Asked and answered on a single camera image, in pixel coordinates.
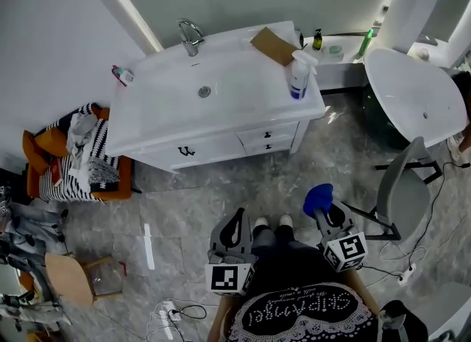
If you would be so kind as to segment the brown cardboard sheet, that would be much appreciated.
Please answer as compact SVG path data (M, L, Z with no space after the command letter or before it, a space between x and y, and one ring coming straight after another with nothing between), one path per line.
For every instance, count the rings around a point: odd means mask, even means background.
M297 47L279 38L268 27L264 27L250 43L262 54L282 66L287 66L294 59L292 53Z

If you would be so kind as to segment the black white patterned pillow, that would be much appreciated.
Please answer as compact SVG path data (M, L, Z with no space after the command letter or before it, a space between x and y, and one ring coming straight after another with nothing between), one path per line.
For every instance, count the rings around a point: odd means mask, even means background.
M88 184L90 185L92 193L118 189L118 170L98 157L91 157L89 159L87 174Z

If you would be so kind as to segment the white power strip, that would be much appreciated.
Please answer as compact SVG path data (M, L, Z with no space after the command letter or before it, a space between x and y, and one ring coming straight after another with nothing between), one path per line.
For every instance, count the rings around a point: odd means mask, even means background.
M403 286L411 278L412 274L416 271L417 265L412 263L403 273L399 274L398 283Z
M160 317L166 321L179 322L182 320L180 312L172 300L165 300L162 302L159 314Z

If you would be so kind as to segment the white vanity cabinet with sink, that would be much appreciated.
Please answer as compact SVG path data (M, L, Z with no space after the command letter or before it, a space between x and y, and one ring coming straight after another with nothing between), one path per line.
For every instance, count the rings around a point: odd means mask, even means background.
M118 86L111 102L106 154L145 163L138 151L148 146L298 121L287 150L296 152L325 104L314 76L303 99L291 97L291 67L250 43L259 32L252 26L209 35L195 57L176 45L131 64L133 82Z

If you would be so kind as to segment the white round table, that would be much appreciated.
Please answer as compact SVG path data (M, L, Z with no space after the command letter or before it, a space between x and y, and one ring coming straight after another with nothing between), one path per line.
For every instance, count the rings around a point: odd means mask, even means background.
M406 140L421 136L430 147L467 125L461 92L443 69L392 49L368 51L364 67L379 105Z

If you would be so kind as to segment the white cabinet door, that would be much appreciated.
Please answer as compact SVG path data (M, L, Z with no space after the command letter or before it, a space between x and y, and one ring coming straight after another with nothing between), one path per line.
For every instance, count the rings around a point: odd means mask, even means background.
M191 162L183 146L148 146L141 148L138 154L145 163L164 171L174 171Z
M293 139L299 122L276 124L237 132L244 146L254 146L259 143L271 143L276 140Z
M246 152L235 133L211 135L177 145L178 161L172 168L184 168L244 157Z

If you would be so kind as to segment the pink green toiletry item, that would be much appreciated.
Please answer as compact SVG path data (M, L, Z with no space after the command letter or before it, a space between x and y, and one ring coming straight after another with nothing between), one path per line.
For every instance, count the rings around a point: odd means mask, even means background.
M127 87L129 86L133 80L134 80L134 75L132 74L131 71L118 67L117 65L112 65L111 72L113 76L124 86Z

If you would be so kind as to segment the person's legs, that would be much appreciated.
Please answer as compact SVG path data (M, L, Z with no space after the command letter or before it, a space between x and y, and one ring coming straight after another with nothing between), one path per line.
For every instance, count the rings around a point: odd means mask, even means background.
M292 248L294 230L292 226L282 224L276 230L268 225L257 225L253 230L253 242L251 253L259 258L270 257Z

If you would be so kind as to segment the red book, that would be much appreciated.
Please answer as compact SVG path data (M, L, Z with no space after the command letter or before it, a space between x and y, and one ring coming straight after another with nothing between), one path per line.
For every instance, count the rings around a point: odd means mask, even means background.
M52 184L53 186L58 187L63 182L63 170L62 170L61 160L59 157L55 157L51 161L50 169L51 169Z

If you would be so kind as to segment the small white drawer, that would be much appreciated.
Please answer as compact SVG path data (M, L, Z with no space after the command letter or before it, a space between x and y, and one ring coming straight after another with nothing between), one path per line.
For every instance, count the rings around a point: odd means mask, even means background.
M267 141L260 141L251 143L248 146L245 146L244 149L247 155L257 155L257 154L265 154L283 150L290 150L293 138L283 138L277 140L267 140Z

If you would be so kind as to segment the green bottle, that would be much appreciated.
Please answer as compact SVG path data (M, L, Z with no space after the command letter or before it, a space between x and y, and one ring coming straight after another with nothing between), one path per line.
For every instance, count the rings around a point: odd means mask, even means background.
M364 39L360 45L360 48L357 52L357 55L356 57L359 59L361 57L363 57L365 54L366 54L366 51L370 45L370 43L372 42L372 39L374 37L374 29L370 29L364 36Z

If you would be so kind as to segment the blue cloth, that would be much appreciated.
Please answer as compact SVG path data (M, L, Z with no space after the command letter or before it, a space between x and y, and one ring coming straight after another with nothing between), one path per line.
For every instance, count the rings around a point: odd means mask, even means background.
M314 212L316 210L320 210L327 215L332 203L333 185L330 183L317 185L308 191L303 204L303 211L311 218L315 218Z

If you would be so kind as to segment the white glossy furniture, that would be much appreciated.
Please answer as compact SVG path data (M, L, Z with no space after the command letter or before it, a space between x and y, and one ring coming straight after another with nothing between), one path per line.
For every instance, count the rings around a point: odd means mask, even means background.
M429 342L447 331L458 336L471 314L471 287L449 282L421 302L413 313L427 327Z

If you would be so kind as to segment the person's black shirt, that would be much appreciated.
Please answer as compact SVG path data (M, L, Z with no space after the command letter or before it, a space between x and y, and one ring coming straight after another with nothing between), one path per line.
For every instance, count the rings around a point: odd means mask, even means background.
M316 249L260 259L225 342L428 342L400 301L379 313Z

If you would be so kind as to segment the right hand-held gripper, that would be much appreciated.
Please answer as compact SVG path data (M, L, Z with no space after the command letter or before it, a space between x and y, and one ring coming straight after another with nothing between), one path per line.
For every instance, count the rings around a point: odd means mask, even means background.
M315 209L314 217L322 235L323 256L332 268L342 272L358 267L367 256L368 249L365 234L353 226L352 210L344 203L333 200L330 215L320 207Z

